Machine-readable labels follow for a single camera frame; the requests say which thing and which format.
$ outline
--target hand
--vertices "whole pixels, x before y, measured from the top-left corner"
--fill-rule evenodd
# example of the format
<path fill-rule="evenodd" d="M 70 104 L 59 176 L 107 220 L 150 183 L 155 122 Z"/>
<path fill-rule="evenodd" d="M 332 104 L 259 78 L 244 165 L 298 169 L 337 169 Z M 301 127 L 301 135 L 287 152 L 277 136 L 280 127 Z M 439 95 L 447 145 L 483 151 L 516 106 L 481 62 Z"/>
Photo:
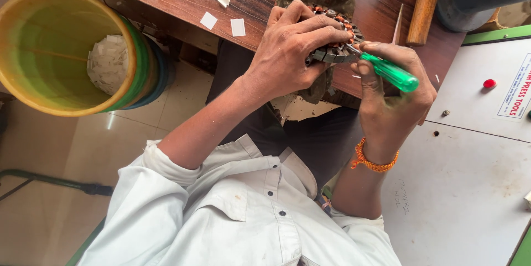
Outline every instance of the hand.
<path fill-rule="evenodd" d="M 241 77 L 248 96 L 265 103 L 310 87 L 330 64 L 315 61 L 307 67 L 304 60 L 309 53 L 351 38 L 338 21 L 315 16 L 300 0 L 294 0 L 287 9 L 273 7 L 251 66 Z"/>
<path fill-rule="evenodd" d="M 363 42 L 359 49 L 394 62 L 419 81 L 418 88 L 412 93 L 401 91 L 400 96 L 384 97 L 382 78 L 374 72 L 370 62 L 360 60 L 351 65 L 362 77 L 360 122 L 366 138 L 363 154 L 372 163 L 386 165 L 424 117 L 437 92 L 413 49 L 380 42 Z"/>

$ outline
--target screwdriver handle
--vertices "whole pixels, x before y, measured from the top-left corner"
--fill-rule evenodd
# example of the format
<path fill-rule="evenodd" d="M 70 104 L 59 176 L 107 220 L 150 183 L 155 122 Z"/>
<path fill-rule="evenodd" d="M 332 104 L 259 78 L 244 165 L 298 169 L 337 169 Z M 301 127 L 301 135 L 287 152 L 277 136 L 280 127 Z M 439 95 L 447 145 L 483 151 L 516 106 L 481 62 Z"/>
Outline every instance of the screwdriver handle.
<path fill-rule="evenodd" d="M 418 87 L 418 79 L 413 74 L 388 60 L 382 60 L 379 57 L 375 57 L 366 52 L 361 54 L 360 59 L 371 62 L 376 74 L 387 79 L 387 81 L 401 89 L 403 92 L 411 93 Z"/>

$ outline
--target red button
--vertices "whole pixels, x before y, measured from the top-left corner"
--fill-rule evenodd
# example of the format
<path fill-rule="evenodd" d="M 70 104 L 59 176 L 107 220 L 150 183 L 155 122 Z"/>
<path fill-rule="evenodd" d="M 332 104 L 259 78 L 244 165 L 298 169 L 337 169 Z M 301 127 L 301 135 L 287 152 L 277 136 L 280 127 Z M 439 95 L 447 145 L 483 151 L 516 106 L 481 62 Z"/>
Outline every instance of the red button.
<path fill-rule="evenodd" d="M 496 81 L 494 79 L 487 79 L 485 80 L 485 82 L 483 83 L 483 86 L 485 88 L 494 88 L 496 86 Z"/>

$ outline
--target dark trousers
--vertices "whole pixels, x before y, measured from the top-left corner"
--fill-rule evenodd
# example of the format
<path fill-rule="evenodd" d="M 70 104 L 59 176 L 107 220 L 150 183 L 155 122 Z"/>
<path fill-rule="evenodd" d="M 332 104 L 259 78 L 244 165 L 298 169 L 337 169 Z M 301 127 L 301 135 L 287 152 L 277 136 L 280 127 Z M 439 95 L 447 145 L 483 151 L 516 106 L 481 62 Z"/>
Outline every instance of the dark trousers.
<path fill-rule="evenodd" d="M 207 104 L 247 71 L 253 57 L 254 52 L 220 40 L 218 67 Z M 308 166 L 320 190 L 347 165 L 363 136 L 357 113 L 355 109 L 339 107 L 302 121 L 286 121 L 282 127 L 271 106 L 264 105 L 243 119 L 220 144 L 247 133 L 262 155 L 279 156 L 290 147 Z"/>

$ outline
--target stacked buckets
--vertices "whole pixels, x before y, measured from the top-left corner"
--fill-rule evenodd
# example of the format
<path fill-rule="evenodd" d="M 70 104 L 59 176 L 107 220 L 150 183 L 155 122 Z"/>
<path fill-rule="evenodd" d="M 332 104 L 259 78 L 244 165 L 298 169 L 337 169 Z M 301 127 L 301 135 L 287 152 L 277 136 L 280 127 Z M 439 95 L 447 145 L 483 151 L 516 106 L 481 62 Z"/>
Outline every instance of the stacked buckets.
<path fill-rule="evenodd" d="M 129 67 L 109 96 L 90 81 L 87 58 L 94 43 L 112 34 L 124 37 Z M 10 0 L 0 8 L 0 81 L 44 113 L 78 117 L 144 106 L 174 72 L 153 40 L 98 0 Z"/>

